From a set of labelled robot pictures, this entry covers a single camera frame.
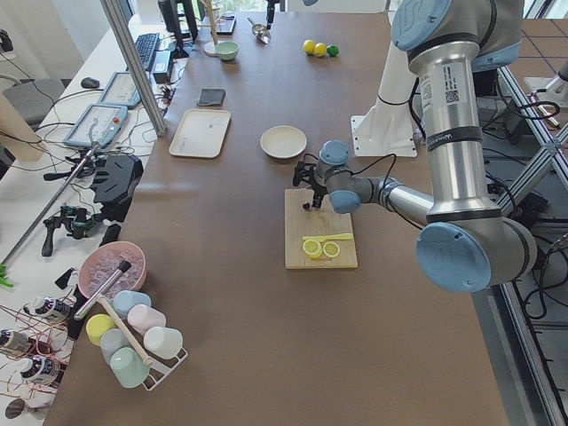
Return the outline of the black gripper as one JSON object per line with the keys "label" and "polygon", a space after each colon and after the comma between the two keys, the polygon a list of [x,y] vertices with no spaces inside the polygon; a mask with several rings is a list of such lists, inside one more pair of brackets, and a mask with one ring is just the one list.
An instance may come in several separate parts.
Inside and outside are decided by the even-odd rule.
{"label": "black gripper", "polygon": [[312,208],[320,209],[323,198],[328,194],[324,178],[316,170],[311,171],[310,186],[314,192],[312,197]]}

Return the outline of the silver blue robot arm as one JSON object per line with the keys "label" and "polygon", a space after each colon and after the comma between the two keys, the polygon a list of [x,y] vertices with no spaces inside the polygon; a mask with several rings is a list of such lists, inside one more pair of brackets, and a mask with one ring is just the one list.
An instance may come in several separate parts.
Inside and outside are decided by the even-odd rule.
{"label": "silver blue robot arm", "polygon": [[514,280],[537,258],[531,233],[505,217],[487,192],[473,80],[517,59],[522,14],[519,1],[405,1],[397,9],[390,36],[419,80],[431,194],[392,177],[358,177],[346,145],[335,139],[317,162],[295,169],[295,182],[312,188],[314,207],[329,200],[345,214],[376,203],[419,223],[419,265],[449,291]]}
{"label": "silver blue robot arm", "polygon": [[[304,6],[311,7],[315,5],[318,0],[303,0]],[[274,21],[274,14],[276,10],[276,5],[280,3],[280,0],[267,0],[266,6],[266,27],[270,29]]]}

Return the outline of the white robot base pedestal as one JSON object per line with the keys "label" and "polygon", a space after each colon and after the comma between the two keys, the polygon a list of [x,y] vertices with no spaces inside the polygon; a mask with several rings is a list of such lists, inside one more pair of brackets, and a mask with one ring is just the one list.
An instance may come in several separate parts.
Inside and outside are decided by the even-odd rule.
{"label": "white robot base pedestal", "polygon": [[352,144],[358,157],[417,155],[409,112],[415,79],[406,54],[391,44],[375,104],[366,114],[351,118]]}

